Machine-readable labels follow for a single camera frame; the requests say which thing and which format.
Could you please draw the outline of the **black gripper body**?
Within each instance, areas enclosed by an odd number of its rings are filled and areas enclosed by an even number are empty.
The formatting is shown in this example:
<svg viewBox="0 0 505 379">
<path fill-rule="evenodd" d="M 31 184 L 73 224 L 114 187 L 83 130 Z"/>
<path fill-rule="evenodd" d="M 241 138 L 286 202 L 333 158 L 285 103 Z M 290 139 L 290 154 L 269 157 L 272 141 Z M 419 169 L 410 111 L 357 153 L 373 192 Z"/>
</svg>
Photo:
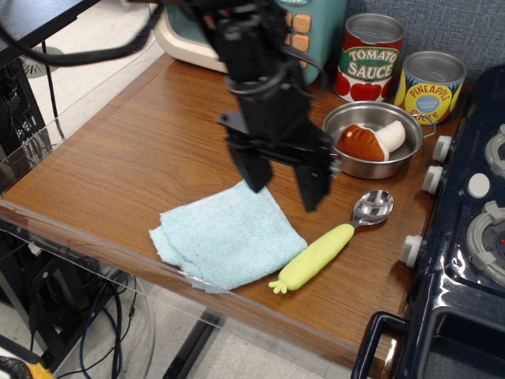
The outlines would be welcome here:
<svg viewBox="0 0 505 379">
<path fill-rule="evenodd" d="M 272 161 L 292 167 L 330 160 L 331 138 L 309 119 L 311 93 L 301 74 L 226 77 L 240 110 L 220 115 L 227 145 L 251 148 Z"/>
</svg>

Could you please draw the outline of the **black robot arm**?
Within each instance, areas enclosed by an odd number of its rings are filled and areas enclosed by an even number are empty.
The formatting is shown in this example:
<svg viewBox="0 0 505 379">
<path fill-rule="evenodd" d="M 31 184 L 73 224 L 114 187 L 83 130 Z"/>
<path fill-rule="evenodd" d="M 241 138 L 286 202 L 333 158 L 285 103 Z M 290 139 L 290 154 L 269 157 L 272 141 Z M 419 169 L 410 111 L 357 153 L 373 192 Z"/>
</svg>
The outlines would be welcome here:
<svg viewBox="0 0 505 379">
<path fill-rule="evenodd" d="M 240 110 L 221 114 L 230 155 L 257 193 L 272 178 L 271 162 L 291 166 L 305 210 L 331 184 L 331 138 L 309 119 L 312 96 L 300 51 L 288 47 L 285 10 L 274 1 L 162 1 L 193 21 L 227 70 Z"/>
</svg>

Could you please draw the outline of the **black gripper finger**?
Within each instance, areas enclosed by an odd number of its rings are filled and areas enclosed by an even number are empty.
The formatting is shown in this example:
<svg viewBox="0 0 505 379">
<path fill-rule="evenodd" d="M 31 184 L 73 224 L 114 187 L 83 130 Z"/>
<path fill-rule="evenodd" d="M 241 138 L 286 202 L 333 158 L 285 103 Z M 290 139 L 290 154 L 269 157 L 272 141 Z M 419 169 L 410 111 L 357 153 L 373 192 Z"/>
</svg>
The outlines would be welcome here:
<svg viewBox="0 0 505 379">
<path fill-rule="evenodd" d="M 246 184 L 254 193 L 259 193 L 272 179 L 268 159 L 251 148 L 229 145 L 230 155 Z"/>
<path fill-rule="evenodd" d="M 315 211 L 330 191 L 331 161 L 301 162 L 296 165 L 294 172 L 305 211 Z"/>
</svg>

